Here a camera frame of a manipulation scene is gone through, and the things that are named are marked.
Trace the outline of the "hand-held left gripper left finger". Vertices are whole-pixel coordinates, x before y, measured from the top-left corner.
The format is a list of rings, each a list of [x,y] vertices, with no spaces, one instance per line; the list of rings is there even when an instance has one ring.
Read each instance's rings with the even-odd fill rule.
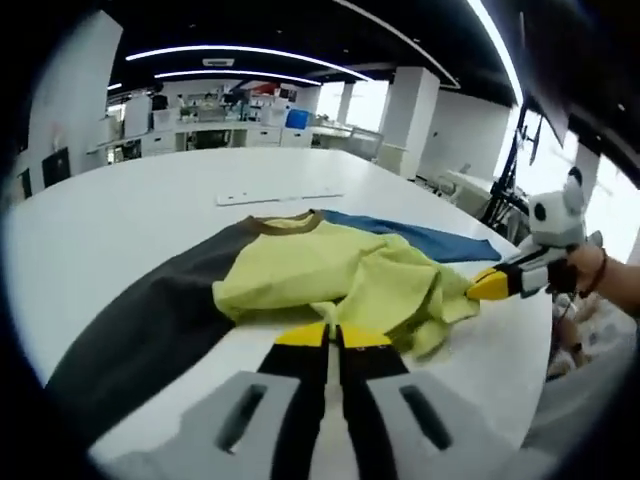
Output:
[[[180,479],[305,479],[328,367],[323,322],[279,336],[254,372],[240,371],[182,417]]]

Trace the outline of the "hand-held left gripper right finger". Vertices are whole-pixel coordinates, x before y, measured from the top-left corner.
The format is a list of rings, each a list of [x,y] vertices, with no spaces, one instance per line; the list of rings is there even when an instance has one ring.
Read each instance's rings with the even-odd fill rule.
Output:
[[[409,370],[390,340],[336,329],[343,416],[362,479],[496,479],[511,445],[431,374]]]

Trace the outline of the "person's right hand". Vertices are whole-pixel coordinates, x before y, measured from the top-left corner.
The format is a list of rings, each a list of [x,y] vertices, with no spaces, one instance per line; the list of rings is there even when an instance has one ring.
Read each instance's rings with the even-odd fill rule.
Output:
[[[593,292],[601,281],[608,255],[603,247],[584,244],[573,250],[568,263],[576,269],[576,289],[582,297]]]

